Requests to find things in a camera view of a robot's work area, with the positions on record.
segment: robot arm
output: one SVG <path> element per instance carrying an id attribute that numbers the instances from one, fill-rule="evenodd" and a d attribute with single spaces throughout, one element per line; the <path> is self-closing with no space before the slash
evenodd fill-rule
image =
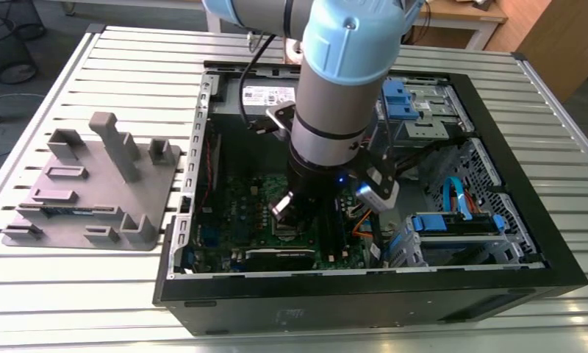
<path id="1" fill-rule="evenodd" d="M 304 60 L 293 110 L 288 188 L 272 208 L 289 225 L 312 218 L 347 175 L 362 182 L 360 200 L 394 207 L 398 183 L 360 148 L 402 36 L 424 0 L 203 0 L 225 21 L 303 41 Z"/>

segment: metal table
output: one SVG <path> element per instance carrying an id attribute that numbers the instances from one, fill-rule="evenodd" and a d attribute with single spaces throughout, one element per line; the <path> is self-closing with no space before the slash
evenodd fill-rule
<path id="1" fill-rule="evenodd" d="M 56 128 L 93 139 L 92 112 L 113 111 L 136 142 L 167 137 L 187 151 L 203 61 L 248 59 L 241 35 L 123 27 L 87 33 L 0 170 L 0 229 L 49 158 Z M 281 59 L 276 41 L 263 61 Z M 406 47 L 395 68 L 470 75 L 588 274 L 588 141 L 531 67 L 510 54 Z M 179 168 L 185 163 L 187 155 Z M 169 207 L 179 203 L 173 190 Z M 1 237 L 0 349 L 588 352 L 588 286 L 474 324 L 192 338 L 151 304 L 160 246 L 151 252 L 13 248 Z"/>

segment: motherboard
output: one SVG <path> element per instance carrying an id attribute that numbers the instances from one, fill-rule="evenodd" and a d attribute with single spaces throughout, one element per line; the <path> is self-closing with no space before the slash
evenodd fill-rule
<path id="1" fill-rule="evenodd" d="M 199 273 L 364 268 L 364 241 L 351 231 L 363 207 L 351 189 L 335 200 L 343 231 L 338 254 L 324 248 L 320 218 L 305 231 L 276 223 L 268 203 L 280 199 L 285 189 L 284 175 L 228 176 L 205 207 L 181 267 Z"/>

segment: table leg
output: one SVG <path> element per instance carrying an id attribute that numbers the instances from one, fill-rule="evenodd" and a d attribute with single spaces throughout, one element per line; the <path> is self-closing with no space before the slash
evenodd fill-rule
<path id="1" fill-rule="evenodd" d="M 209 11 L 205 11 L 207 14 L 207 30 L 213 33 L 223 32 L 223 25 L 220 22 L 220 17 L 213 15 Z"/>
<path id="2" fill-rule="evenodd" d="M 69 1 L 61 1 L 63 13 L 67 16 L 73 16 L 76 14 L 76 3 Z"/>
<path id="3" fill-rule="evenodd" d="M 498 25 L 498 22 L 479 22 L 479 28 L 468 41 L 468 50 L 483 50 L 488 44 L 488 40 L 491 40 Z"/>

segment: floor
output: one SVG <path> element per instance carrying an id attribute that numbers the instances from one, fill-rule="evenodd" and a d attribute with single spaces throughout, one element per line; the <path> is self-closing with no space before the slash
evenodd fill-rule
<path id="1" fill-rule="evenodd" d="M 35 4 L 48 30 L 43 38 L 28 42 L 28 48 L 39 63 L 39 75 L 31 82 L 21 85 L 0 85 L 0 95 L 5 93 L 45 94 L 48 92 L 83 33 L 92 23 L 193 31 L 207 30 L 205 15 L 197 10 L 79 4 L 76 16 L 68 17 L 57 2 L 37 0 Z M 241 29 L 229 24 L 224 24 L 224 31 L 243 33 Z M 36 97 L 17 96 L 0 100 L 0 154 L 8 152 L 13 147 L 39 103 L 40 99 Z M 588 136 L 588 81 L 568 99 L 564 107 Z M 5 157 L 0 157 L 0 167 L 4 159 Z"/>

